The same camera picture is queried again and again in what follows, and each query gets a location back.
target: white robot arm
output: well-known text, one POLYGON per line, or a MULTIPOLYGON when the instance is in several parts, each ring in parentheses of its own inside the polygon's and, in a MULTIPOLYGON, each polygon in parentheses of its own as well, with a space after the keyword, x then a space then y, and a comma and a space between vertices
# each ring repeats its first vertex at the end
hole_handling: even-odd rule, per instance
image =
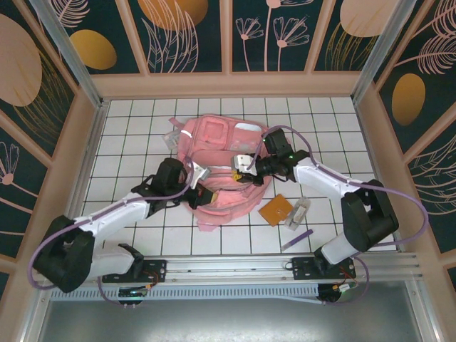
MULTIPOLYGON (((341 202, 343 232, 315 251, 315 263, 322 274, 348 257, 365 252, 399 227, 385 192, 365 190, 355 181, 328 167, 314 163, 310 154, 294 152, 283 130, 275 130, 264 139, 270 156, 257 158, 238 155, 233 159, 239 182, 263 184, 263 177, 279 175, 287 180, 308 185, 335 202, 341 202)), ((367 185, 382 187, 377 180, 367 185)))

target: metal base plate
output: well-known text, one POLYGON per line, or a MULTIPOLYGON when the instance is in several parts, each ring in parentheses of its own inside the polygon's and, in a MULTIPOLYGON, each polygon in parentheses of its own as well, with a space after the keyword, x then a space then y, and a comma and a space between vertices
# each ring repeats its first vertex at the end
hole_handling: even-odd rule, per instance
POLYGON ((294 280, 345 279, 346 275, 341 271, 340 266, 350 276, 356 278, 353 260, 350 258, 330 268, 324 275, 315 266, 312 256, 293 258, 291 259, 291 264, 294 280))
POLYGON ((103 276, 103 283, 151 283, 155 280, 155 274, 158 275, 158 282, 163 283, 166 276, 166 263, 166 260, 144 260, 144 267, 138 278, 134 279, 130 272, 125 274, 108 274, 103 276))

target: purple marker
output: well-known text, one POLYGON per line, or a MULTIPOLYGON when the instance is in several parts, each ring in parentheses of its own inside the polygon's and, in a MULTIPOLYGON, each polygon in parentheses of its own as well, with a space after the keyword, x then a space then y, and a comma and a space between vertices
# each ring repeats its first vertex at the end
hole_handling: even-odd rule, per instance
POLYGON ((280 252, 285 251, 286 249, 290 248, 291 246, 294 246, 298 242, 300 242, 302 239, 305 239, 310 236, 314 231, 312 229, 309 229, 307 232, 302 233, 298 237, 295 237, 292 239, 290 242, 287 242, 284 246, 280 247, 280 252))

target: backpack strap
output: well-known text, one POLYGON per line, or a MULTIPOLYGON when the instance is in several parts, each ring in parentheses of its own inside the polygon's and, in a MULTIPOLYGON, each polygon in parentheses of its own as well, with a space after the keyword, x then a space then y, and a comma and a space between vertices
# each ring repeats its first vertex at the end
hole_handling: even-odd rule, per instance
POLYGON ((174 126, 176 126, 178 130, 184 129, 185 125, 178 121, 176 118, 170 118, 168 121, 170 121, 174 126))

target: floral wall pattern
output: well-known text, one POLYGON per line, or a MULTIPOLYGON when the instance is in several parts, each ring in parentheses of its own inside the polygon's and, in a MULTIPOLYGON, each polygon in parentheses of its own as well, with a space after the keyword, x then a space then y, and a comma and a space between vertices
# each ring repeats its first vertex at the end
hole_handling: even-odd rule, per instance
POLYGON ((233 71, 303 71, 321 1, 234 0, 233 71))
POLYGON ((218 0, 129 0, 151 73, 222 71, 218 0))
POLYGON ((0 254, 16 257, 46 172, 0 128, 0 254))
POLYGON ((408 168, 442 253, 456 248, 456 121, 408 168))
POLYGON ((0 31, 0 110, 52 155, 74 93, 11 0, 0 31))
POLYGON ((380 89, 406 152, 456 101, 456 1, 435 1, 380 89))
POLYGON ((139 73, 115 1, 49 0, 49 4, 90 74, 139 73))
POLYGON ((360 71, 398 0, 337 0, 315 71, 360 71))

